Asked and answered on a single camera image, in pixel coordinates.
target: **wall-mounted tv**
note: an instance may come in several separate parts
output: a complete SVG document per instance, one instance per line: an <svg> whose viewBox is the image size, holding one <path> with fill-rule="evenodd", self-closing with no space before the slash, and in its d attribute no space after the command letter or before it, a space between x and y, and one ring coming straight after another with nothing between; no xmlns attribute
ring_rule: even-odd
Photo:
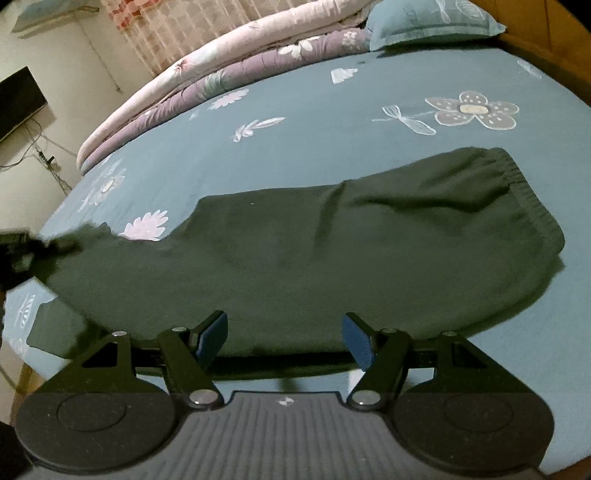
<svg viewBox="0 0 591 480"><path fill-rule="evenodd" d="M47 105L28 67L0 82L0 141Z"/></svg>

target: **power cord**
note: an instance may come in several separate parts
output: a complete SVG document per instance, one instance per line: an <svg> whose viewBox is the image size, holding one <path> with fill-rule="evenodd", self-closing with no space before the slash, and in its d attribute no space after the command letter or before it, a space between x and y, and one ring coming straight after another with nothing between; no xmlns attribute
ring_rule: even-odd
<svg viewBox="0 0 591 480"><path fill-rule="evenodd" d="M37 125L39 125L39 135L37 135L37 137L35 138L35 140L33 140L33 136L31 135L31 132L27 128L27 131L29 132L29 136L33 140L33 143L31 143L31 145L28 146L28 148L25 150L25 153L22 154L22 157L21 157L21 159L19 161L15 162L15 163L11 163L10 165L1 165L0 166L0 171L10 170L11 168L16 167L17 165L20 165L25 160L25 158L33 157L34 156L34 155L27 155L27 153L29 152L29 150L31 149L31 147L33 145L35 145L35 143L37 142L37 140L39 140L39 138L41 138L41 125L34 118L32 120L34 120L37 123Z"/></svg>
<svg viewBox="0 0 591 480"><path fill-rule="evenodd" d="M69 150L67 150L66 148L62 147L61 145L56 144L54 141L49 140L45 135L43 135L43 127L41 126L41 124L37 120L35 120L34 118L31 118L31 120L33 120L37 124L37 127L39 128L39 134L35 138L33 138L33 134L29 130L29 127L28 127L27 124L25 124L25 128L27 129L27 132L29 133L29 137L31 138L31 142L32 142L31 143L31 146L34 145L35 146L35 150L37 151L37 157L36 158L39 161L39 163L41 165L43 165L51 173L51 175L53 176L54 180L60 186L61 191L64 193L64 195L65 196L68 196L68 194L72 191L72 187L68 184L68 182L66 182L63 178L61 178L59 176L59 174L55 171L54 166L57 164L55 162L55 159L56 158L53 155L51 157L47 158L45 156L45 154L43 153L43 151L37 146L37 140L39 140L40 137L43 137L46 140L48 140L51 143L53 143L54 145L60 147L62 150L68 152L69 154L73 155L73 153L70 152Z"/></svg>

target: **black pants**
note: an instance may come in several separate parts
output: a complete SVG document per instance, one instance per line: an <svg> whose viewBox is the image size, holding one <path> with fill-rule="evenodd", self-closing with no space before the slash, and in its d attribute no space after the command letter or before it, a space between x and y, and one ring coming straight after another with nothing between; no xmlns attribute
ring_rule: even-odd
<svg viewBox="0 0 591 480"><path fill-rule="evenodd" d="M75 311L147 339L223 309L221 355L242 357L343 352L348 311L415 338L465 327L531 295L564 246L499 148L338 185L206 197L160 242L106 225L73 235L78 253L34 269Z"/></svg>

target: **wooden headboard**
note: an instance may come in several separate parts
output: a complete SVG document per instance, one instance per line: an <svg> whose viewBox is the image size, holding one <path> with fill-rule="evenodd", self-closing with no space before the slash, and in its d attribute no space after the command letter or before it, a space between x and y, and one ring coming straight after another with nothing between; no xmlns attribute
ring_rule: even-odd
<svg viewBox="0 0 591 480"><path fill-rule="evenodd" d="M472 0L507 26L502 47L591 105L591 33L557 0Z"/></svg>

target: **air conditioner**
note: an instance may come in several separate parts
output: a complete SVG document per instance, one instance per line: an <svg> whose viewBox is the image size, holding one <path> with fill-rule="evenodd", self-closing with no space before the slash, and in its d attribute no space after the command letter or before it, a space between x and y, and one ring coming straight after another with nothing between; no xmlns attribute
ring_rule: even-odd
<svg viewBox="0 0 591 480"><path fill-rule="evenodd" d="M14 0L3 11L11 33L28 33L41 25L51 26L76 11L97 13L95 0Z"/></svg>

